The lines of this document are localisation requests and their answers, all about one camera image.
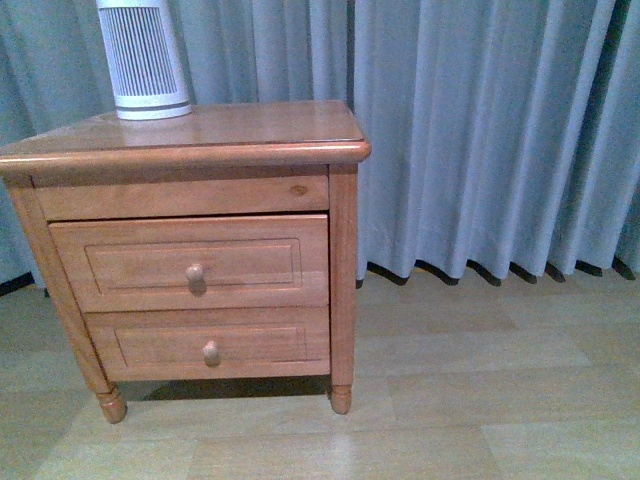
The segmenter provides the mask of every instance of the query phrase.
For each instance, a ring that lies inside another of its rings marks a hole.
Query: air purifier
[[[167,0],[98,0],[118,118],[191,112]]]

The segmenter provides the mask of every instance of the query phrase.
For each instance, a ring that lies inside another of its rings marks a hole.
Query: nightstand top
[[[0,175],[354,163],[369,152],[341,101],[210,105],[163,120],[120,120],[112,112],[27,138],[0,148]]]

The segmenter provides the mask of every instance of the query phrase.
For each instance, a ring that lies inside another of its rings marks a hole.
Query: nightstand
[[[330,375],[348,412],[369,152],[339,101],[110,113],[0,149],[107,420],[124,418],[129,380]]]

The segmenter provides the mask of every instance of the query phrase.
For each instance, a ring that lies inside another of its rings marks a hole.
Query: curtain
[[[640,269],[639,6],[357,2],[358,277]]]
[[[169,4],[195,103],[353,86],[359,278],[640,270],[640,0]],[[113,108],[94,2],[0,1],[0,144]],[[1,186],[0,209],[2,272],[35,270]]]

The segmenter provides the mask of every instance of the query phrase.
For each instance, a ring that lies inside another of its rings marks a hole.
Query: drawer
[[[94,313],[86,319],[112,381],[330,371],[328,307]]]
[[[49,226],[84,312],[327,305],[327,216]]]
[[[328,210],[326,167],[40,174],[49,221]]]

